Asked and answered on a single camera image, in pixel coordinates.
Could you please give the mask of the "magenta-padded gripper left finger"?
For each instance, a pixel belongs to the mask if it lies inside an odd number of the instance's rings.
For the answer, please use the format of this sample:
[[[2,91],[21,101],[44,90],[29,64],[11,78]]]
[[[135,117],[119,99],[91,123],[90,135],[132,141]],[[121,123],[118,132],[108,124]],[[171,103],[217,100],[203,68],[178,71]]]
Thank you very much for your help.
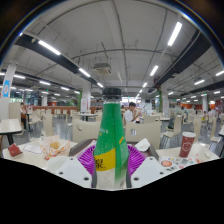
[[[77,156],[58,156],[48,160],[46,168],[49,172],[84,188],[91,188],[95,173],[93,156],[95,146],[92,145]]]

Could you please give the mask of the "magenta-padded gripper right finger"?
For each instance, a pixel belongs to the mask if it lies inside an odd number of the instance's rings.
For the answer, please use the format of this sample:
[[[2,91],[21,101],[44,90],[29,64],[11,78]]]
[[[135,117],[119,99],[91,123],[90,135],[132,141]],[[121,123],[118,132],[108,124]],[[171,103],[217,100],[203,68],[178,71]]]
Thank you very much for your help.
[[[128,175],[132,188],[141,188],[169,175],[155,157],[147,157],[131,145],[128,150]]]

